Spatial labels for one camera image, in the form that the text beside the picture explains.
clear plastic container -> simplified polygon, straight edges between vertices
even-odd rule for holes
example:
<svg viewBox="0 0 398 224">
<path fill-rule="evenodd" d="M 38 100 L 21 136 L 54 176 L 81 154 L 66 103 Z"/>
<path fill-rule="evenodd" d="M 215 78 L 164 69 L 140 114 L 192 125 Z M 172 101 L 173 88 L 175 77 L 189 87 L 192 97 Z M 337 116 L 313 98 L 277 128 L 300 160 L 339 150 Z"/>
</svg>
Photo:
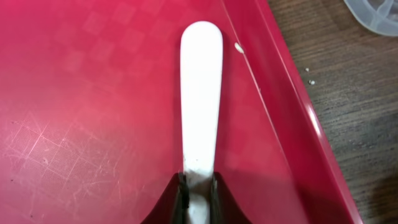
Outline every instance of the clear plastic container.
<svg viewBox="0 0 398 224">
<path fill-rule="evenodd" d="M 369 30 L 398 36 L 398 0 L 344 0 L 355 18 Z"/>
</svg>

scratched surface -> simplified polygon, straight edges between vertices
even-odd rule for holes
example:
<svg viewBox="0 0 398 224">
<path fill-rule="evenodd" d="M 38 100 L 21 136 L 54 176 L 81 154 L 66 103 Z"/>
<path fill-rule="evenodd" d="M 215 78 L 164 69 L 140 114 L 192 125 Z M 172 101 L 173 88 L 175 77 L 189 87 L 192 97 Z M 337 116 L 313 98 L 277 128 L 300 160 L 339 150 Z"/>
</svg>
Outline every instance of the scratched surface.
<svg viewBox="0 0 398 224">
<path fill-rule="evenodd" d="M 220 1 L 6 0 L 5 223 L 138 223 L 149 213 L 182 168 L 180 37 L 204 19 L 224 38 L 216 170 L 249 218 L 307 222 Z"/>
</svg>

white crumb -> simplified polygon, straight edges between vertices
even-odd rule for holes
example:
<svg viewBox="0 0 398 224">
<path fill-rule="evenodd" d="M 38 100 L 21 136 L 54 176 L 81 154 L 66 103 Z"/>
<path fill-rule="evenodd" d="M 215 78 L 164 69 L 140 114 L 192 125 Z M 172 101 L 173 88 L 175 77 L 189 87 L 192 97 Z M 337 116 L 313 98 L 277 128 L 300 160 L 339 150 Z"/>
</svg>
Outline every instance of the white crumb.
<svg viewBox="0 0 398 224">
<path fill-rule="evenodd" d="M 239 53 L 242 53 L 242 54 L 244 53 L 242 47 L 241 47 L 238 43 L 235 43 L 235 48 L 236 48 L 236 50 L 237 50 Z"/>
</svg>

red plastic surface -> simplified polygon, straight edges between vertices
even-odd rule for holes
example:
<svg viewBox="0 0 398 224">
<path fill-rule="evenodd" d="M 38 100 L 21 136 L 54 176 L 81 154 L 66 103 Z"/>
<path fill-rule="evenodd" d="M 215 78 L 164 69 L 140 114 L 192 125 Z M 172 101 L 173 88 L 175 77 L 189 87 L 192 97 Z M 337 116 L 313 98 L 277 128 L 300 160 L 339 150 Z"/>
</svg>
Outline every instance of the red plastic surface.
<svg viewBox="0 0 398 224">
<path fill-rule="evenodd" d="M 256 0 L 2 1 L 2 222 L 145 218 L 182 169 L 179 45 L 199 20 L 223 33 L 215 166 L 242 211 L 253 223 L 361 223 Z"/>
</svg>

dark wood surface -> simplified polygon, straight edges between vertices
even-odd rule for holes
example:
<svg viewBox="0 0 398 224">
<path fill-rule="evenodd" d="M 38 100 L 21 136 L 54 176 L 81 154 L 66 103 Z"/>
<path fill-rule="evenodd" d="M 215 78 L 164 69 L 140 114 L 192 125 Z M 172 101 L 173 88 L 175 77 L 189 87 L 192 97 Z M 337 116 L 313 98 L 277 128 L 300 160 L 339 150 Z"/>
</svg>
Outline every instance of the dark wood surface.
<svg viewBox="0 0 398 224">
<path fill-rule="evenodd" d="M 343 0 L 268 2 L 363 221 L 398 223 L 398 37 Z"/>
</svg>

